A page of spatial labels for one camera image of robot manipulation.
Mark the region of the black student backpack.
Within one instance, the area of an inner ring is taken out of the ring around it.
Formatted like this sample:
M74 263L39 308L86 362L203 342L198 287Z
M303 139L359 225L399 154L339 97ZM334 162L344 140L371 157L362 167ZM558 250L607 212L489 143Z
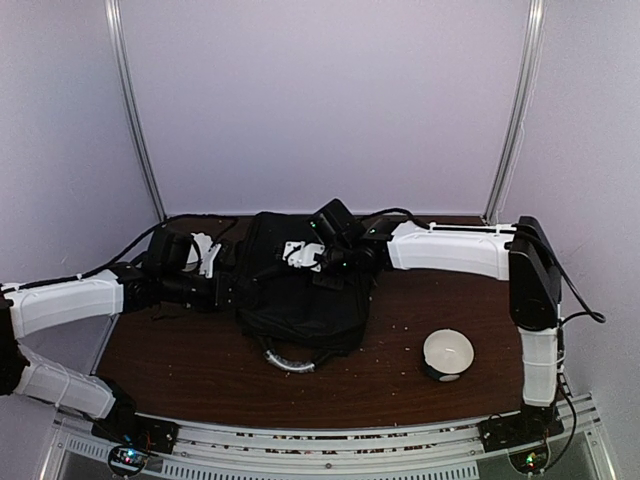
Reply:
M306 374L335 356L357 349L370 314L376 277L352 274L341 290L312 284L309 269L282 260L287 241L326 247L371 242L365 226L349 211L325 207L310 217L261 212L249 223L236 248L231 287L235 315L243 333L260 345L265 360L287 372Z

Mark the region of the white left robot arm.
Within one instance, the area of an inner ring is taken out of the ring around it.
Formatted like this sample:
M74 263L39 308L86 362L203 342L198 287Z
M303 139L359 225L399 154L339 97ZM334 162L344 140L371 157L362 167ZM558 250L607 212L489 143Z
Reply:
M162 303L205 312L217 301L229 243L204 233L161 228L147 250L95 272L1 289L1 393L32 397L80 412L123 444L144 433L136 404L114 381L85 374L35 353L24 339L89 319L119 317Z

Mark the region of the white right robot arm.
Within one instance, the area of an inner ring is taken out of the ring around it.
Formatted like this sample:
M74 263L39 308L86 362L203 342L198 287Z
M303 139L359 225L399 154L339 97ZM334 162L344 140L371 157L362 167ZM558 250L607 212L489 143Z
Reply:
M553 423L564 273L536 219L443 225L402 209L357 218L333 200L309 223L323 246L317 272L378 274L374 315L406 327L430 378L410 397L430 419L516 407L486 427L526 442Z

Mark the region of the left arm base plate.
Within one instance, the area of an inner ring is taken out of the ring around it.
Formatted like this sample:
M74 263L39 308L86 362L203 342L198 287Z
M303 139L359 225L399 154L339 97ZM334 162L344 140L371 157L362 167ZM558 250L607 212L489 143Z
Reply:
M93 436L152 454L171 454L179 433L179 426L174 422L138 415L129 427L116 427L106 420L91 423Z

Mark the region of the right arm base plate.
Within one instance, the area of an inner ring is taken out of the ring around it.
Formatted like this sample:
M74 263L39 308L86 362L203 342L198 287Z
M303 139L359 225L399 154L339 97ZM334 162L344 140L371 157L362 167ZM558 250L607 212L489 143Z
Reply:
M564 425L554 410L538 408L492 415L481 421L477 428L485 452L539 443L564 432Z

